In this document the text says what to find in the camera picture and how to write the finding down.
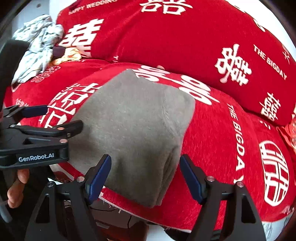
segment screw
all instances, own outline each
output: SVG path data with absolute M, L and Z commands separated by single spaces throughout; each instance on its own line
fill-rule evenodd
M 213 176 L 207 176 L 207 180 L 209 182 L 213 182 L 213 181 L 215 181 L 215 178 Z
M 49 188 L 53 187 L 53 186 L 54 186 L 54 182 L 48 182 L 48 183 L 47 183 L 47 186 L 48 186 Z
M 77 182 L 81 183 L 84 181 L 84 177 L 78 177 L 76 180 L 77 180 Z
M 244 184 L 243 184 L 242 182 L 237 182 L 237 185 L 238 185 L 240 188 L 244 187 Z
M 61 140 L 60 140 L 60 143 L 67 143 L 67 142 L 68 142 L 67 139 L 61 139 Z

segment red cushion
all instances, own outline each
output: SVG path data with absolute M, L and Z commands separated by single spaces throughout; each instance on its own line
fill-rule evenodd
M 19 84 L 12 93 L 7 91 L 4 103 L 6 106 L 48 105 L 52 98 L 72 83 L 94 73 L 109 64 L 98 59 L 65 62 L 49 67 L 25 84 Z M 39 118 L 23 119 L 23 125 L 36 125 Z
M 81 0 L 58 17 L 67 33 L 60 44 L 111 63 L 161 65 L 229 94 L 276 125 L 290 122 L 296 64 L 268 30 L 225 0 L 148 3 Z
M 259 142 L 265 176 L 265 196 L 262 211 L 270 212 L 265 221 L 274 221 L 289 214 L 295 198 L 293 160 L 277 129 L 249 114 Z
M 279 126 L 277 127 L 277 130 L 279 131 L 283 141 L 286 144 L 286 147 L 289 150 L 290 156 L 292 158 L 293 166 L 294 166 L 294 172 L 296 173 L 296 119 L 294 119 L 295 124 L 292 122 L 286 126 Z
M 133 69 L 138 76 L 174 86 L 192 95 L 196 99 L 195 113 L 184 137 L 182 153 L 189 154 L 193 162 L 207 175 L 212 175 L 221 182 L 243 181 L 263 221 L 276 221 L 287 215 L 286 212 L 283 213 L 283 209 L 292 204 L 292 197 L 295 196 L 295 188 L 291 184 L 294 183 L 294 170 L 290 168 L 291 159 L 282 140 L 278 139 L 278 133 L 272 129 L 271 134 L 261 137 L 257 133 L 260 132 L 260 127 L 266 127 L 260 124 L 254 128 L 252 116 L 246 114 L 232 97 L 186 75 L 139 64 L 106 65 L 101 70 L 72 82 L 69 87 L 60 89 L 57 95 L 51 93 L 51 98 L 55 98 L 49 104 L 49 112 L 39 122 L 36 120 L 34 125 L 50 127 L 70 121 L 88 97 L 126 69 Z M 49 98 L 45 95 L 47 87 L 42 83 L 28 82 L 22 86 L 32 84 L 36 93 L 43 92 L 43 98 Z M 32 105 L 39 103 L 32 96 L 30 98 Z M 285 198 L 275 207 L 266 204 L 264 200 L 265 183 L 259 143 L 266 139 L 272 140 L 281 149 L 289 167 L 291 182 Z M 64 172 L 71 179 L 80 176 L 79 170 L 74 169 L 70 163 L 61 163 L 56 170 Z M 161 206 L 145 208 L 108 188 L 103 189 L 101 198 L 144 219 L 182 230 L 192 229 L 200 211 L 200 206 L 192 199 L 179 168 Z M 222 227 L 224 211 L 225 203 L 222 203 L 217 229 Z

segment finger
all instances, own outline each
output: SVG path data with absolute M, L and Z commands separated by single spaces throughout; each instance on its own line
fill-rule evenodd
M 24 194 L 21 193 L 19 198 L 15 202 L 11 202 L 10 200 L 8 200 L 8 206 L 10 208 L 17 208 L 22 204 L 23 199 L 24 199 Z
M 17 179 L 7 192 L 10 203 L 16 204 L 24 190 L 25 184 Z
M 27 183 L 30 176 L 29 169 L 17 170 L 17 177 L 22 183 Z

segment folded gray towel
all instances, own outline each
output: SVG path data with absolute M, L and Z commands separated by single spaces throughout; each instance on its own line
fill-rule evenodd
M 74 116 L 85 128 L 69 139 L 70 163 L 85 174 L 109 154 L 112 169 L 106 187 L 144 206 L 160 205 L 194 109 L 195 100 L 187 93 L 126 70 Z

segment red fabric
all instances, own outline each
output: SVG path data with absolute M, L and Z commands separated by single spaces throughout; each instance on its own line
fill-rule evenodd
M 296 136 L 296 129 L 293 127 L 293 124 L 290 123 L 286 126 L 277 127 L 277 130 L 289 150 L 293 162 L 294 172 L 296 173 L 296 146 L 292 144 L 292 138 Z
M 249 114 L 254 123 L 254 130 L 259 142 L 262 163 L 265 169 L 265 197 L 262 210 L 268 214 L 265 221 L 284 218 L 290 213 L 296 194 L 295 172 L 292 158 L 277 129 L 260 117 Z
M 72 68 L 75 69 L 75 65 L 78 66 L 82 63 L 73 62 L 72 64 L 68 71 Z M 265 204 L 263 166 L 258 148 L 259 139 L 252 120 L 232 97 L 214 88 L 209 88 L 186 75 L 173 74 L 139 64 L 118 63 L 101 66 L 101 68 L 81 80 L 72 79 L 68 87 L 59 90 L 56 82 L 50 81 L 52 76 L 46 80 L 49 82 L 48 85 L 45 85 L 45 82 L 44 84 L 42 82 L 22 84 L 22 88 L 27 88 L 26 85 L 30 85 L 34 92 L 28 97 L 21 96 L 23 91 L 20 91 L 18 98 L 26 102 L 30 100 L 31 105 L 40 104 L 40 99 L 46 99 L 48 103 L 48 99 L 53 98 L 49 103 L 48 113 L 40 117 L 39 121 L 34 120 L 34 123 L 31 122 L 31 124 L 51 127 L 70 121 L 80 106 L 100 86 L 122 71 L 133 69 L 138 76 L 143 76 L 153 82 L 174 86 L 196 99 L 195 113 L 184 137 L 182 153 L 188 154 L 195 165 L 200 166 L 207 175 L 213 175 L 221 182 L 234 183 L 236 180 L 242 180 L 254 199 L 262 220 L 276 221 L 285 215 L 281 213 L 282 206 L 291 204 L 290 196 L 295 195 L 295 192 L 290 186 L 291 190 L 279 207 Z M 49 86 L 56 90 L 55 93 L 53 90 L 46 91 Z M 35 98 L 37 93 L 43 93 L 43 95 Z M 284 150 L 282 152 L 288 162 L 286 153 Z M 67 176 L 70 174 L 76 178 L 81 175 L 79 170 L 74 169 L 69 163 L 60 164 L 60 166 L 65 170 Z M 152 222 L 177 229 L 191 229 L 200 211 L 200 206 L 192 199 L 179 168 L 162 205 L 152 209 L 129 201 L 108 188 L 103 189 L 102 192 L 103 199 L 121 209 Z M 222 227 L 224 212 L 225 203 L 222 203 L 216 224 L 217 229 Z
M 4 104 L 11 106 L 48 105 L 59 90 L 94 73 L 109 64 L 98 59 L 83 59 L 69 61 L 49 67 L 44 73 L 37 75 L 25 84 L 19 84 L 15 89 L 8 90 Z M 23 119 L 22 125 L 36 125 L 37 118 Z
M 243 108 L 262 112 L 276 125 L 290 122 L 296 103 L 296 63 L 250 15 L 225 0 L 146 3 L 82 0 L 75 8 L 61 11 L 57 23 L 68 35 L 60 44 L 110 63 L 161 65 L 229 94 Z M 227 83 L 220 82 L 228 70 L 219 73 L 215 65 L 224 58 L 223 48 L 232 51 L 234 47 L 238 48 L 236 57 L 241 57 L 236 61 L 242 65 L 233 68 L 243 68 L 237 74 L 245 74 L 247 83 L 237 80 L 235 73 L 234 78 L 224 79 Z M 271 103 L 268 93 L 274 97 Z

